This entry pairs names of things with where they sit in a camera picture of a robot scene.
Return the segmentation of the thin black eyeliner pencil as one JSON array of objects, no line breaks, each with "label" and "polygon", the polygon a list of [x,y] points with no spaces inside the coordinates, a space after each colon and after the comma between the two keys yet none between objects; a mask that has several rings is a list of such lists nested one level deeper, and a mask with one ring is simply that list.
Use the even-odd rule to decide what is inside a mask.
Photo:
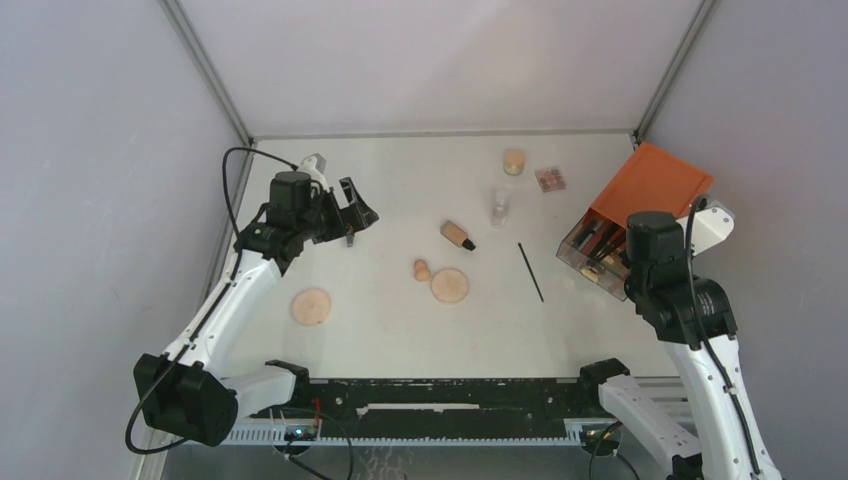
[{"label": "thin black eyeliner pencil", "polygon": [[526,268],[527,268],[528,274],[529,274],[529,276],[530,276],[530,278],[531,278],[531,280],[532,280],[532,283],[533,283],[533,285],[534,285],[534,288],[535,288],[535,290],[536,290],[536,293],[537,293],[537,295],[538,295],[538,297],[539,297],[539,300],[540,300],[540,302],[544,303],[544,302],[545,302],[544,295],[543,295],[543,293],[542,293],[542,290],[541,290],[541,288],[540,288],[539,282],[538,282],[538,280],[537,280],[537,278],[536,278],[536,275],[535,275],[535,272],[534,272],[534,270],[533,270],[533,268],[532,268],[532,265],[531,265],[531,263],[530,263],[530,261],[529,261],[529,258],[528,258],[528,256],[527,256],[527,253],[526,253],[526,251],[525,251],[525,248],[524,248],[524,246],[523,246],[523,244],[522,244],[521,242],[517,242],[517,246],[518,246],[519,251],[520,251],[520,253],[521,253],[521,256],[522,256],[522,259],[523,259],[523,261],[524,261],[524,264],[525,264],[525,266],[526,266]]}]

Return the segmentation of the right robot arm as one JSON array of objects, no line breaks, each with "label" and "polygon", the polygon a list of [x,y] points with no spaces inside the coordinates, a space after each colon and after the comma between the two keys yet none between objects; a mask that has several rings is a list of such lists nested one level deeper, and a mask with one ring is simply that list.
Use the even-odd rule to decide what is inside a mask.
[{"label": "right robot arm", "polygon": [[728,296],[692,271],[693,223],[667,212],[629,216],[625,293],[672,360],[695,430],[665,413],[615,358],[582,367],[578,383],[668,479],[779,479],[747,395]]}]

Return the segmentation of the black powder brush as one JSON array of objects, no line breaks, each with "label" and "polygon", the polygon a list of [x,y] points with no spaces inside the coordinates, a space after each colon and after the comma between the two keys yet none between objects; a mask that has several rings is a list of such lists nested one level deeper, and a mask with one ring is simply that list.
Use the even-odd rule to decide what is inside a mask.
[{"label": "black powder brush", "polygon": [[619,249],[624,244],[625,240],[625,230],[617,227],[615,231],[610,231],[609,234],[604,234],[602,242],[596,246],[595,251],[590,255],[590,258],[596,262],[602,262],[605,258]]}]

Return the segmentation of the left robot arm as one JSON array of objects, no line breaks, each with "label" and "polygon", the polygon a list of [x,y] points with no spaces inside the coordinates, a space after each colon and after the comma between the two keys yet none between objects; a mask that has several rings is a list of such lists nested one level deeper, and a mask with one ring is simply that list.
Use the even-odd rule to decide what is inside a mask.
[{"label": "left robot arm", "polygon": [[307,373],[300,366],[272,360],[235,377],[223,369],[241,331],[306,243],[351,240],[378,221],[351,178],[339,183],[346,207],[317,171],[275,175],[268,201],[237,234],[229,266],[186,329],[161,354],[144,354],[135,364],[139,402],[130,427],[142,418],[178,444],[217,446],[238,420],[292,399]]}]

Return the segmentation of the long black makeup pencil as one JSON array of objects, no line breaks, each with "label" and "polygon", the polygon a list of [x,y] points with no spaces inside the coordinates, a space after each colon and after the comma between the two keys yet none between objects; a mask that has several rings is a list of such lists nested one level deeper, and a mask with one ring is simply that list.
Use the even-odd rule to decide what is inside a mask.
[{"label": "long black makeup pencil", "polygon": [[602,225],[603,222],[601,220],[593,220],[590,224],[584,226],[575,237],[575,248],[578,251],[583,251],[586,245],[591,241],[592,237],[597,232],[597,229]]}]

